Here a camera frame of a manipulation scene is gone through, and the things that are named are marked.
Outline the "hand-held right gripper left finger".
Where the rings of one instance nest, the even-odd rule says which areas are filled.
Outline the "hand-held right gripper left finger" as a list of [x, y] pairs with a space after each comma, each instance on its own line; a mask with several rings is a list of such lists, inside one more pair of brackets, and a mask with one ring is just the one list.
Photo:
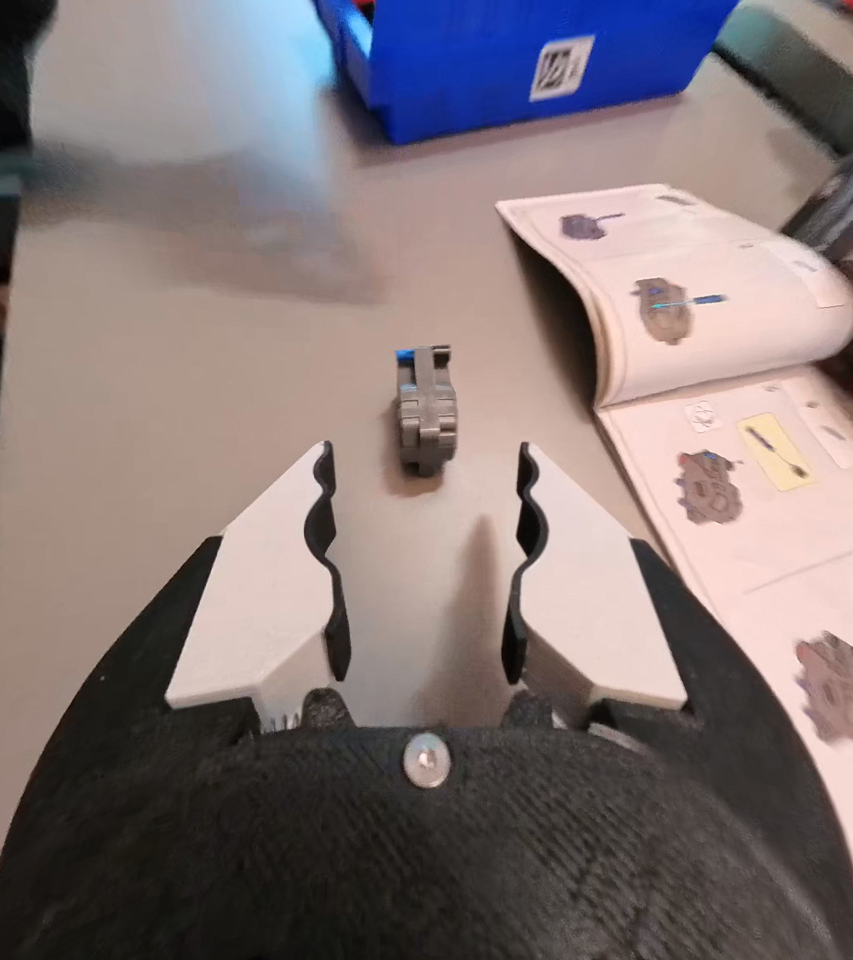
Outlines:
[[352, 657], [337, 536], [333, 444], [315, 443], [224, 528], [165, 700], [174, 710], [249, 700], [302, 711]]

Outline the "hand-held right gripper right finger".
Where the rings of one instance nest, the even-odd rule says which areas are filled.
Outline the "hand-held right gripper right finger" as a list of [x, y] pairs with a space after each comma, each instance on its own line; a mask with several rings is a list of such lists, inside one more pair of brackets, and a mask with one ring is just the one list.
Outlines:
[[688, 701], [627, 529], [540, 449], [517, 460], [516, 540], [501, 644], [508, 683], [554, 714], [603, 701], [679, 711]]

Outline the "grey toy pull-back motor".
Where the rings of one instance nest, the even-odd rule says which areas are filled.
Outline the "grey toy pull-back motor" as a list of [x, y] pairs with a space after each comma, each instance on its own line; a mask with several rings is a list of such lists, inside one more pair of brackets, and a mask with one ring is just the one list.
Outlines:
[[448, 344], [396, 351], [398, 456], [409, 474], [441, 474], [457, 455], [459, 416]]

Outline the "grey desk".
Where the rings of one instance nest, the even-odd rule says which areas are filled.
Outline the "grey desk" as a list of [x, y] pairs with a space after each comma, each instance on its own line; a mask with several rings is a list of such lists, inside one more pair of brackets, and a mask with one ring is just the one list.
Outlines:
[[[676, 99], [394, 147], [312, 2], [60, 2], [0, 395], [0, 853], [62, 714], [208, 536], [334, 446], [376, 726], [492, 725], [521, 442], [634, 536], [578, 301], [497, 201], [664, 183], [778, 228], [832, 154], [710, 56]], [[459, 441], [397, 436], [396, 351], [449, 345]]]

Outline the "open instruction booklet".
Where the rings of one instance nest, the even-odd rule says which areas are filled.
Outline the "open instruction booklet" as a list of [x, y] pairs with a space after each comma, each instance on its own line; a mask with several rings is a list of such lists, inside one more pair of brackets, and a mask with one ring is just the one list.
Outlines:
[[853, 340], [853, 286], [665, 184], [495, 208], [581, 300], [593, 411], [668, 557], [811, 750], [853, 862], [853, 419], [815, 367]]

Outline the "blue plastic bin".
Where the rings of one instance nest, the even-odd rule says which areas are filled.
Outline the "blue plastic bin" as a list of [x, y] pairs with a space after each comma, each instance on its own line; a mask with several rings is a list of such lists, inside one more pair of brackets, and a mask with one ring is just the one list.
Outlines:
[[672, 97], [736, 1], [316, 1], [396, 145]]

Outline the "dark green seat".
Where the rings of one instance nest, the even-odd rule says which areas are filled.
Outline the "dark green seat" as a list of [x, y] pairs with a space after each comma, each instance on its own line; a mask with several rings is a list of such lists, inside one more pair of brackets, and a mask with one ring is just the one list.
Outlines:
[[834, 2], [738, 2], [712, 52], [837, 156], [853, 152], [853, 13]]

